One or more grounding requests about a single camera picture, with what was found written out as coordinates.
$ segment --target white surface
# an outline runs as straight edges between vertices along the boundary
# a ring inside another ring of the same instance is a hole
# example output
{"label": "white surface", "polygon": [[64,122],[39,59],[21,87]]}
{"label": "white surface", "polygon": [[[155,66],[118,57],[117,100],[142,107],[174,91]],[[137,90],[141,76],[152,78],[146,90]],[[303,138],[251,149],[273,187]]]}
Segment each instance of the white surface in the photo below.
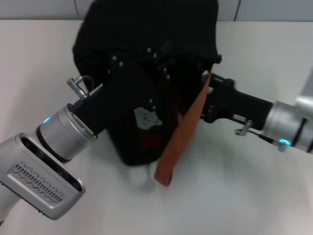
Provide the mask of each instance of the white surface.
{"label": "white surface", "polygon": [[0,0],[0,19],[78,19],[73,0]]}
{"label": "white surface", "polygon": [[312,0],[242,0],[238,21],[313,21]]}
{"label": "white surface", "polygon": [[[92,2],[93,0],[76,0],[80,19],[85,17]],[[234,20],[238,0],[219,0],[219,4],[218,21]]]}
{"label": "white surface", "polygon": [[[71,47],[80,22],[0,22],[0,141],[31,132],[75,95]],[[313,61],[313,23],[218,23],[214,72],[238,90],[293,104]],[[201,122],[169,188],[156,164],[129,168],[106,133],[68,164],[87,192],[58,221],[20,201],[1,235],[311,235],[313,156],[280,153],[234,135],[228,120]]]}

